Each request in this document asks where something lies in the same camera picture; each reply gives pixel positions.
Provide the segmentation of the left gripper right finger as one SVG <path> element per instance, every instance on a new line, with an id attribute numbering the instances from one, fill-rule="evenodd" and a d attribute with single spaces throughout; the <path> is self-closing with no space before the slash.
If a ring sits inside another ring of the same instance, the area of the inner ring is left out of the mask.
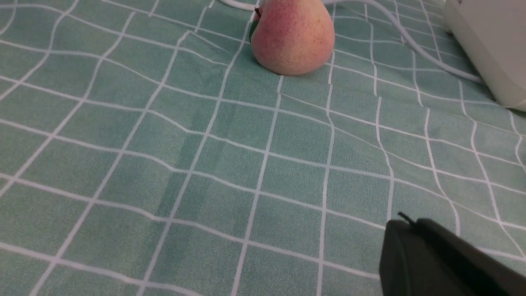
<path id="1" fill-rule="evenodd" d="M 419 218 L 415 229 L 472 296 L 524 296 L 525 277 L 459 238 L 435 221 Z"/>

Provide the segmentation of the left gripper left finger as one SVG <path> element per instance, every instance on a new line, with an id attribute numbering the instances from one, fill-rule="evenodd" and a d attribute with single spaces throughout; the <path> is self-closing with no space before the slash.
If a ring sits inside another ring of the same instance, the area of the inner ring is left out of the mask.
<path id="1" fill-rule="evenodd" d="M 472 263 L 451 242 L 399 212 L 387 223 L 379 275 L 385 296 L 475 296 Z"/>

